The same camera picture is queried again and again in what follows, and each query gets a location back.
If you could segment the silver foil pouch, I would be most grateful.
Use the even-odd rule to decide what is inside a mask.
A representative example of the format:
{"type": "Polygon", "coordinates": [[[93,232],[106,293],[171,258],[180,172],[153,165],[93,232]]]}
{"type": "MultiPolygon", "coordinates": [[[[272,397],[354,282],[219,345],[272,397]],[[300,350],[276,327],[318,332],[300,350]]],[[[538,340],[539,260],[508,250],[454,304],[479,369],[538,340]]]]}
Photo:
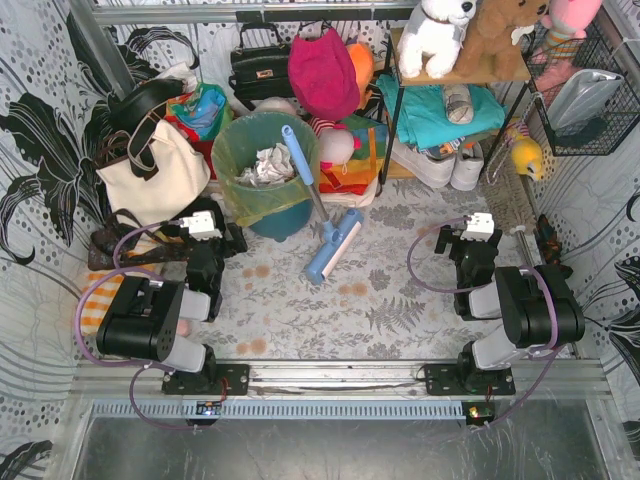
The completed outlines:
{"type": "Polygon", "coordinates": [[[553,130],[596,116],[622,85],[624,77],[601,69],[582,69],[562,86],[547,109],[553,130]]]}

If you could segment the cream plush sheep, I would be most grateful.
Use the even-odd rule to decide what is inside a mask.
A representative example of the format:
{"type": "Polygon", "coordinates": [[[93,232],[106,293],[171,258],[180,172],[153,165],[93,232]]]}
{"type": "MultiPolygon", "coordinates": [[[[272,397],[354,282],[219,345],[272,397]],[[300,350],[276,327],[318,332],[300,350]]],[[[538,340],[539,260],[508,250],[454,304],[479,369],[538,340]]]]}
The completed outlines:
{"type": "Polygon", "coordinates": [[[289,99],[282,97],[270,97],[261,101],[254,109],[258,112],[279,112],[292,116],[297,116],[296,107],[291,103],[289,99]]]}

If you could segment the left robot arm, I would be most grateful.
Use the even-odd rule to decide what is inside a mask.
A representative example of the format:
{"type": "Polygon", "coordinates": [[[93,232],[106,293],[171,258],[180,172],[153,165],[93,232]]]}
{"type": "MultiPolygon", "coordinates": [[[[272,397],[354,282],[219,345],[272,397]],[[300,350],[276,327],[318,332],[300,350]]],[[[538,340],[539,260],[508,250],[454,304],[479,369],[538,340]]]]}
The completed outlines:
{"type": "Polygon", "coordinates": [[[185,280],[124,278],[98,329],[98,351],[161,367],[166,395],[246,395],[247,364],[221,363],[211,346],[179,332],[181,321],[190,326],[216,319],[225,260],[246,251],[242,229],[230,223],[189,249],[185,280]]]}

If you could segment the white plush dog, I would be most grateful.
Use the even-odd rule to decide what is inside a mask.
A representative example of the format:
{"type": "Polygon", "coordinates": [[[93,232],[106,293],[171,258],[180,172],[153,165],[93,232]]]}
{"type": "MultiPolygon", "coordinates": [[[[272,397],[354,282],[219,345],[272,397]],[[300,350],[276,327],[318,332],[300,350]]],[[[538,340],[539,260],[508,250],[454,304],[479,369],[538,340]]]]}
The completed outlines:
{"type": "Polygon", "coordinates": [[[432,79],[449,74],[466,30],[476,14],[474,0],[421,0],[398,42],[398,69],[404,79],[425,73],[432,79]]]}

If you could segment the pink plush toy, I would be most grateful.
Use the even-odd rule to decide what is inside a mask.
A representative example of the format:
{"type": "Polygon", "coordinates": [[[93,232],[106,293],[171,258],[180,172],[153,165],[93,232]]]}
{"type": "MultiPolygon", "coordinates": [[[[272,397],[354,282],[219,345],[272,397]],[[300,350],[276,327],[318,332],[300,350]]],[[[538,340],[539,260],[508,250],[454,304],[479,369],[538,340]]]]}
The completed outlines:
{"type": "Polygon", "coordinates": [[[596,17],[602,0],[555,0],[541,19],[547,29],[531,56],[533,65],[544,67],[535,79],[536,89],[545,92],[566,82],[578,68],[573,65],[587,37],[586,28],[596,17]]]}

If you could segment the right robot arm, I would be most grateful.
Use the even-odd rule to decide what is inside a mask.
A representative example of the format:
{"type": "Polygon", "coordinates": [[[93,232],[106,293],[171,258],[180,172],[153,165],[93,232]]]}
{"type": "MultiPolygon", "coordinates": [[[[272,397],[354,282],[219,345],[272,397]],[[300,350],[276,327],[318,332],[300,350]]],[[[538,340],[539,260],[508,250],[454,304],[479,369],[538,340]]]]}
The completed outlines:
{"type": "Polygon", "coordinates": [[[544,360],[584,336],[585,319],[564,274],[556,265],[495,265],[499,229],[475,232],[467,225],[439,228],[434,252],[454,262],[454,310],[464,321],[497,320],[498,327],[468,342],[454,364],[425,369],[427,393],[434,396],[511,396],[516,393],[512,363],[544,360]]]}

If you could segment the aluminium front rail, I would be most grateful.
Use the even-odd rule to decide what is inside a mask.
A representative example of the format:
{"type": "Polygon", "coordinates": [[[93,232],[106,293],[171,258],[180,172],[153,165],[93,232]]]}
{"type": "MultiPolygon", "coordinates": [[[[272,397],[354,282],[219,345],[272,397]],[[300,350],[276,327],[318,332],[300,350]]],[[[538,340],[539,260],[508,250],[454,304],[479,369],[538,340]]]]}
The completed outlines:
{"type": "MultiPolygon", "coordinates": [[[[426,360],[223,360],[218,374],[229,386],[247,387],[249,399],[431,400],[425,380],[437,363],[426,360]]],[[[531,394],[544,400],[610,400],[611,388],[598,360],[519,361],[507,380],[518,396],[536,379],[531,394]]]]}

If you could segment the pink white plush doll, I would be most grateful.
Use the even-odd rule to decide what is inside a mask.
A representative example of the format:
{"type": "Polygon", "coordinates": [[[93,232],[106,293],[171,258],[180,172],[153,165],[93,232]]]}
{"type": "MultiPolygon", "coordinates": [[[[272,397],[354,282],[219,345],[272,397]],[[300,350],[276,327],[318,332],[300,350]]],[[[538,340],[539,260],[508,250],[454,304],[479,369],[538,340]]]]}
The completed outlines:
{"type": "Polygon", "coordinates": [[[362,146],[361,140],[344,124],[318,117],[311,117],[308,123],[318,139],[319,162],[323,170],[346,165],[362,146]]]}

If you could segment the colourful printed bag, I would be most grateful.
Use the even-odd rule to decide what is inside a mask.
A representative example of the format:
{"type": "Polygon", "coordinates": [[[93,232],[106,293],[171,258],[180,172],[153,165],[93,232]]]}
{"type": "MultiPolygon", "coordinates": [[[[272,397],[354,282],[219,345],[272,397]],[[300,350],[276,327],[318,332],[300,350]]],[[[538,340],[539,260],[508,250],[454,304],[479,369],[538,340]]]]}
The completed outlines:
{"type": "Polygon", "coordinates": [[[199,83],[193,92],[167,102],[164,119],[188,141],[209,142],[233,120],[233,111],[221,87],[199,83]]]}

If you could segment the black leather handbag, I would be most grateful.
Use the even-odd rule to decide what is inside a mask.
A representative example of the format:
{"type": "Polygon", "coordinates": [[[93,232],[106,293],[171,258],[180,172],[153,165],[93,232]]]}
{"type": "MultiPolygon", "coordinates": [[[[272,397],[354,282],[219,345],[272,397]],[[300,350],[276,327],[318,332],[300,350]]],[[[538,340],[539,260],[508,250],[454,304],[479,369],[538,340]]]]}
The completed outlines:
{"type": "Polygon", "coordinates": [[[295,96],[288,75],[290,51],[290,46],[282,40],[275,24],[253,22],[242,25],[239,45],[230,53],[232,75],[228,84],[235,98],[249,111],[255,109],[254,101],[271,97],[290,99],[295,96]],[[248,48],[243,35],[249,30],[271,30],[276,43],[248,48]]]}

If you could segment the orange plush toy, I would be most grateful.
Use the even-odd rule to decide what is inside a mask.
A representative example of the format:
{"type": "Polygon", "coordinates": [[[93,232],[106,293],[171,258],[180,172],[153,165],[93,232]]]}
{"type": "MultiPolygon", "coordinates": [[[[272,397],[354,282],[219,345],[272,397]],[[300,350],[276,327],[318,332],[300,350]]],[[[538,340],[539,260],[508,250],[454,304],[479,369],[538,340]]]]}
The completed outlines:
{"type": "Polygon", "coordinates": [[[373,53],[366,44],[362,43],[349,44],[347,51],[354,67],[360,97],[364,99],[367,86],[374,74],[373,53]]]}

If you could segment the rainbow striped bag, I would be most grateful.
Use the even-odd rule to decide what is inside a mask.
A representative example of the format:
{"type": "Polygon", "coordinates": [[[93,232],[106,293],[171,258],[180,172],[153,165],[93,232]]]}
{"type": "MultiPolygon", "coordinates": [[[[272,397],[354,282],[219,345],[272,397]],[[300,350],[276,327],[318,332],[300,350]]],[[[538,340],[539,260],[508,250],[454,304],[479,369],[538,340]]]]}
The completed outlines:
{"type": "Polygon", "coordinates": [[[336,122],[361,140],[351,160],[344,166],[323,170],[320,166],[319,191],[322,194],[354,194],[363,196],[377,179],[384,164],[387,147],[387,127],[369,118],[352,115],[336,122]]]}

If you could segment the brown teddy bear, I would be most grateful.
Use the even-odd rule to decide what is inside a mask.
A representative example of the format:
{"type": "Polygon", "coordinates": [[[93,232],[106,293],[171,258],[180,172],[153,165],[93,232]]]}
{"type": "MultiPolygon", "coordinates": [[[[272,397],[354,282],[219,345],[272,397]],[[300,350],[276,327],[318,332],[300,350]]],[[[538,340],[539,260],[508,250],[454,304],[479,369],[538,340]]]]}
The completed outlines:
{"type": "Polygon", "coordinates": [[[470,21],[454,71],[472,75],[483,57],[492,60],[493,75],[510,80],[521,59],[520,39],[513,40],[518,28],[533,27],[549,10],[543,0],[487,0],[470,21]]]}

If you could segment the magenta fabric hat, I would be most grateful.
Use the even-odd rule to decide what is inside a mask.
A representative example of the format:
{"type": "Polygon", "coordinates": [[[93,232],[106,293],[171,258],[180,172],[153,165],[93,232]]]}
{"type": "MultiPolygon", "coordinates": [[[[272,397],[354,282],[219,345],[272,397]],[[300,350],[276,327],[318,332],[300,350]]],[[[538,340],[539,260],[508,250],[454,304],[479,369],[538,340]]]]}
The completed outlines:
{"type": "Polygon", "coordinates": [[[334,28],[317,39],[297,36],[293,40],[288,77],[298,102],[314,117],[339,121],[358,108],[355,69],[334,28]]]}

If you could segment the crumpled paper trash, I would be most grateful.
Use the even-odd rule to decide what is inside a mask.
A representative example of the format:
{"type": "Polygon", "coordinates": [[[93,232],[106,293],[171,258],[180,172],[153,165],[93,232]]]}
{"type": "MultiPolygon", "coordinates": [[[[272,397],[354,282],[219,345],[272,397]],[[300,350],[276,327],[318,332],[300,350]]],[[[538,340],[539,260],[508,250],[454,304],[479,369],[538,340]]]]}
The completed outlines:
{"type": "Polygon", "coordinates": [[[262,188],[284,184],[296,175],[291,153],[282,143],[256,152],[255,163],[243,169],[235,180],[244,186],[262,188]]]}

